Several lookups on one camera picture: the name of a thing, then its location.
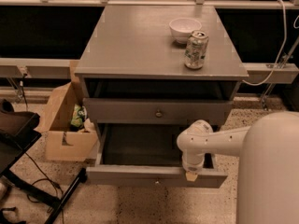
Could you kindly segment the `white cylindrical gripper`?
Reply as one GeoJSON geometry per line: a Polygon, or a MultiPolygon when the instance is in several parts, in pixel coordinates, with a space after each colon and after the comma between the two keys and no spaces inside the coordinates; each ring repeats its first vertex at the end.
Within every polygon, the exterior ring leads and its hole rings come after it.
{"type": "Polygon", "coordinates": [[[205,155],[203,153],[195,154],[184,152],[182,154],[182,166],[187,172],[186,179],[190,182],[194,182],[204,166],[205,155]]]}

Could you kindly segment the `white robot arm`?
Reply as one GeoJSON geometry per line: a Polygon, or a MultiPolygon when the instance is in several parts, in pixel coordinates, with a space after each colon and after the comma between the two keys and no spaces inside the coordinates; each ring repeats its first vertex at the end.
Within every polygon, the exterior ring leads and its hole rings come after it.
{"type": "Polygon", "coordinates": [[[299,113],[266,115],[249,127],[213,132],[197,120],[177,139],[186,178],[206,153],[239,158],[236,224],[299,224],[299,113]]]}

